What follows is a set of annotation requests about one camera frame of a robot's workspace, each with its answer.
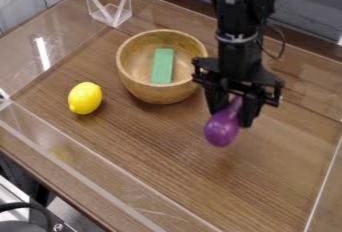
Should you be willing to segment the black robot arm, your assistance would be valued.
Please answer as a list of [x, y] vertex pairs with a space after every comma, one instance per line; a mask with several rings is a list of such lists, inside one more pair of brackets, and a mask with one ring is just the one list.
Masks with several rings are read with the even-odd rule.
[[249, 128], [262, 107], [281, 102], [284, 79], [262, 62], [265, 28], [276, 0], [212, 0], [217, 16], [218, 55], [193, 59], [193, 81], [205, 88], [213, 114], [242, 97], [240, 125]]

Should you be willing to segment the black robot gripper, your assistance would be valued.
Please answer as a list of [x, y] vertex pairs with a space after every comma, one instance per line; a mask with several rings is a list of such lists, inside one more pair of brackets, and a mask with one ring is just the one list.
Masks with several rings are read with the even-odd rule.
[[193, 80], [205, 88], [212, 114], [229, 104], [229, 94], [242, 96], [240, 123], [253, 126], [265, 104], [278, 107], [285, 81], [262, 63], [264, 40], [257, 37], [246, 42], [220, 40], [217, 57], [193, 59]]

